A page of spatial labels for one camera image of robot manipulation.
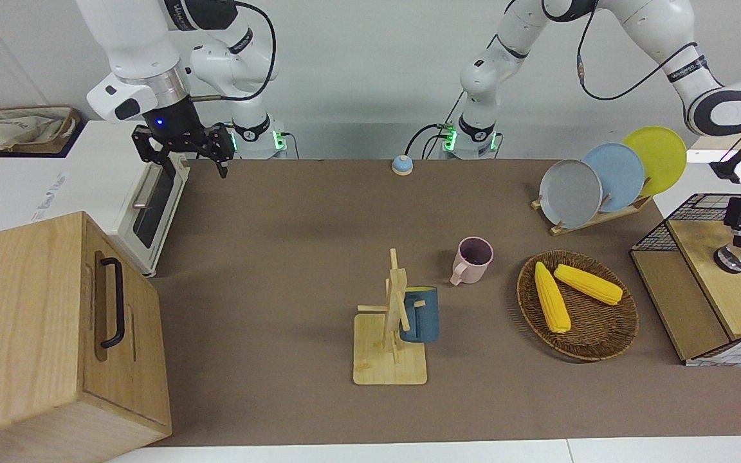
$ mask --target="white appliance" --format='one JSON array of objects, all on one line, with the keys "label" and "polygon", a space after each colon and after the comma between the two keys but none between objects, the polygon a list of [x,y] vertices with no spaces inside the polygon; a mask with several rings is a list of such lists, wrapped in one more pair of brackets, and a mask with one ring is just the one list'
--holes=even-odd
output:
[{"label": "white appliance", "polygon": [[145,275],[156,273],[188,179],[185,155],[170,155],[171,179],[136,154],[136,122],[91,121],[66,158],[0,158],[0,230],[85,211]]}]

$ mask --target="oven handle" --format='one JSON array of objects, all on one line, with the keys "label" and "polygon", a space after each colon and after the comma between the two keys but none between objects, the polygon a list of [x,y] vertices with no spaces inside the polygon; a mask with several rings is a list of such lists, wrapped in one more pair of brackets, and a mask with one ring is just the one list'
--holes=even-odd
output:
[{"label": "oven handle", "polygon": [[139,188],[139,193],[136,194],[136,199],[133,199],[134,209],[147,209],[151,205],[151,199],[153,199],[153,193],[156,191],[156,184],[159,183],[159,177],[161,177],[162,166],[156,164],[150,164],[147,169],[147,175],[145,176],[142,187]]}]

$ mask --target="gray plate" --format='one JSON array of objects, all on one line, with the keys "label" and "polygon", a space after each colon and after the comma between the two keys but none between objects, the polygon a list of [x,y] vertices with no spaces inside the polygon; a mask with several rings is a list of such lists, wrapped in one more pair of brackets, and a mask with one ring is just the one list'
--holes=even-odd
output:
[{"label": "gray plate", "polygon": [[547,220],[562,228],[579,228],[599,211],[602,184],[588,164],[567,159],[556,162],[545,172],[539,194]]}]

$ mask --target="yellow corn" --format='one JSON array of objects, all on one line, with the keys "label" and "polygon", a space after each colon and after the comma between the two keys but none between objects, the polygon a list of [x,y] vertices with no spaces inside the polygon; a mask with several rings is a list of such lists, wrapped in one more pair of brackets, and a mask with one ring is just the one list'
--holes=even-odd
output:
[{"label": "yellow corn", "polygon": [[561,282],[608,305],[617,305],[623,298],[623,288],[593,273],[559,264],[553,272]]},{"label": "yellow corn", "polygon": [[565,308],[565,300],[556,286],[551,272],[545,268],[542,262],[536,263],[533,272],[533,282],[536,282],[536,293],[539,296],[539,304],[542,305],[542,313],[545,316],[547,328],[553,333],[565,333],[571,329],[571,317]]}]

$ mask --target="oven door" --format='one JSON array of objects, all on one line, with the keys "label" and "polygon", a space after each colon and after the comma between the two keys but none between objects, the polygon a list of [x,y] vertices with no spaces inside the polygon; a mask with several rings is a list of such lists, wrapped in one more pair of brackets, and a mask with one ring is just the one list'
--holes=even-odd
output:
[{"label": "oven door", "polygon": [[150,164],[129,213],[123,220],[121,241],[136,257],[142,273],[147,276],[156,273],[161,247],[188,175],[183,156],[171,159],[176,167],[174,178],[171,179],[161,166]]}]

